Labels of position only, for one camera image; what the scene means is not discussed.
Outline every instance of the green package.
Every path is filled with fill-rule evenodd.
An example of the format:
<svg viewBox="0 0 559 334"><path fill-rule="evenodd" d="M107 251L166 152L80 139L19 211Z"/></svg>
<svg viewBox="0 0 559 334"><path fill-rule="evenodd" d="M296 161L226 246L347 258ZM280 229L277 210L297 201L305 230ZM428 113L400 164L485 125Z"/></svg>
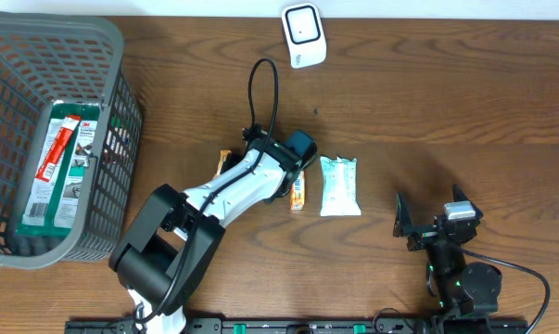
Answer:
<svg viewBox="0 0 559 334"><path fill-rule="evenodd" d="M46 148L52 145L65 117L77 115L82 119L65 147L50 182L34 178L26 209L19 220L17 234L65 237L70 232L99 114L98 106L65 103L53 105L45 135L51 135L52 139L48 137L45 140L39 165L44 161Z"/></svg>

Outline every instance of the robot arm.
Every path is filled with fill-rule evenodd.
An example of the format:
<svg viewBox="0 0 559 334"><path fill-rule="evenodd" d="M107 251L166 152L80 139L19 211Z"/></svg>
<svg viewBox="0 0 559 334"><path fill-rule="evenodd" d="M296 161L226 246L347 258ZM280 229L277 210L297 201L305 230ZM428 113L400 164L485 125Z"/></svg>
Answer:
<svg viewBox="0 0 559 334"><path fill-rule="evenodd" d="M244 135L248 142L244 159L220 177L182 193L168 185L156 189L113 250L108 265L129 290L138 316L150 314L152 308L163 303L163 315L144 324L144 332L179 333L184 328L182 306L205 275L225 228L257 202L271 203L287 195L299 173L316 158L316 144L301 131L296 131L285 144L271 139L266 146L262 140L266 134L260 128L254 133L250 131L246 130ZM253 169L262 150L262 158ZM228 182L247 170L252 172ZM210 194L217 196L197 219ZM174 231L191 246L177 251L157 235L159 228ZM188 231L193 228L193 240L189 243ZM171 297L164 300L183 252L186 260L178 283Z"/></svg>

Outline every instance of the small orange package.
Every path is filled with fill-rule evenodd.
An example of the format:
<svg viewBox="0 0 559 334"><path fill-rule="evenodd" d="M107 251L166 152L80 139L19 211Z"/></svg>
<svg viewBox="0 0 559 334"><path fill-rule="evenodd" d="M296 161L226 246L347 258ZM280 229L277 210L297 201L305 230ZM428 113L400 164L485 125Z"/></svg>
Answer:
<svg viewBox="0 0 559 334"><path fill-rule="evenodd" d="M291 210L302 210L306 201L306 187L304 171L298 175L298 178L291 186L291 200L289 201Z"/></svg>

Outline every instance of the wooden table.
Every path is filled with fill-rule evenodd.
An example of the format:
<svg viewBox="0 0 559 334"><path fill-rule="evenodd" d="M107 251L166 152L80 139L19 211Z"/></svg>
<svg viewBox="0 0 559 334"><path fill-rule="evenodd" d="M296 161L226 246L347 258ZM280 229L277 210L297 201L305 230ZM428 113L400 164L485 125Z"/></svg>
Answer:
<svg viewBox="0 0 559 334"><path fill-rule="evenodd" d="M433 309L426 255L392 237L395 193L421 223L457 182L485 213L466 248L546 275L553 298L537 332L559 333L559 22L326 19L326 61L293 70L279 19L112 21L145 109L127 223L157 186L203 184L221 149L243 149L248 75L262 57L279 69L275 137L303 129L322 154L358 158L361 217L320 217L315 163L302 212L281 199L230 225L190 309L240 318ZM254 96L266 126L273 82L262 70ZM500 269L499 315L531 320L541 283ZM62 333L70 318L131 310L106 261L0 269L0 333Z"/></svg>

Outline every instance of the basket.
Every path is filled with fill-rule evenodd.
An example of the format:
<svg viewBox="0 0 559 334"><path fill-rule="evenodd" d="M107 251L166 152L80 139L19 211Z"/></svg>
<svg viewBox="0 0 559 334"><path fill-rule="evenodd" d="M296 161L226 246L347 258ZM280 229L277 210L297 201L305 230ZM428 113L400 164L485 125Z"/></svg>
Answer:
<svg viewBox="0 0 559 334"><path fill-rule="evenodd" d="M105 19L0 13L0 266L96 261L116 246L142 126L122 49ZM67 236L18 235L56 102L100 107L93 159Z"/></svg>

